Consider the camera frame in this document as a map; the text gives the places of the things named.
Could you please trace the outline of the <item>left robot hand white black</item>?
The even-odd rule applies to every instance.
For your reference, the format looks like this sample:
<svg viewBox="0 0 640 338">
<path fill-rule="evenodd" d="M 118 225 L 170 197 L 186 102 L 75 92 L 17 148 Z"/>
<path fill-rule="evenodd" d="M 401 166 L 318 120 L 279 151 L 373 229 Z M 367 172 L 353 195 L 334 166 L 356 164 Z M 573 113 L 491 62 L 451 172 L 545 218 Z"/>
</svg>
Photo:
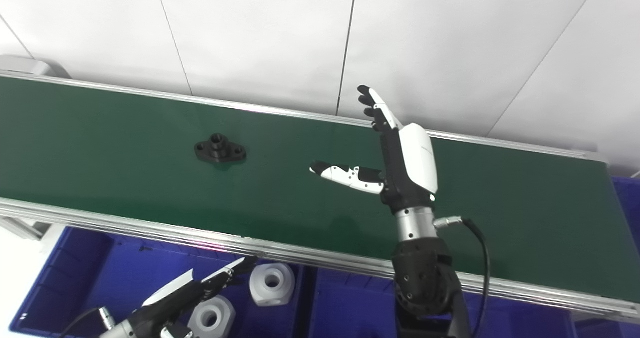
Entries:
<svg viewBox="0 0 640 338">
<path fill-rule="evenodd" d="M 242 275 L 255 269 L 259 257 L 243 256 L 216 270 L 206 278 L 194 279 L 192 270 L 185 272 L 185 280 L 178 277 L 156 291 L 128 317 L 130 338 L 196 338 L 197 334 L 179 318 L 208 299 L 217 296 L 230 285 L 243 283 Z"/>
</svg>

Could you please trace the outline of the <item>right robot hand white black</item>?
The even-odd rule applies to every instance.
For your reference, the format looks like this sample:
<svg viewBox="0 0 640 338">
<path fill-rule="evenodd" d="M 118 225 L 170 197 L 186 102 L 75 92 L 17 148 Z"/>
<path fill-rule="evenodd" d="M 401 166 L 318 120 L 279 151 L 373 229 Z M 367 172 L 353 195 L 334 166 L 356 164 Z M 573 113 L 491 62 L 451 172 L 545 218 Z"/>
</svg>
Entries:
<svg viewBox="0 0 640 338">
<path fill-rule="evenodd" d="M 393 214 L 416 207 L 434 209 L 439 184 L 430 134 L 419 124 L 402 124 L 373 88 L 359 85 L 357 90 L 364 113 L 379 134 L 384 169 L 314 160 L 309 170 L 340 185 L 379 195 Z"/>
</svg>

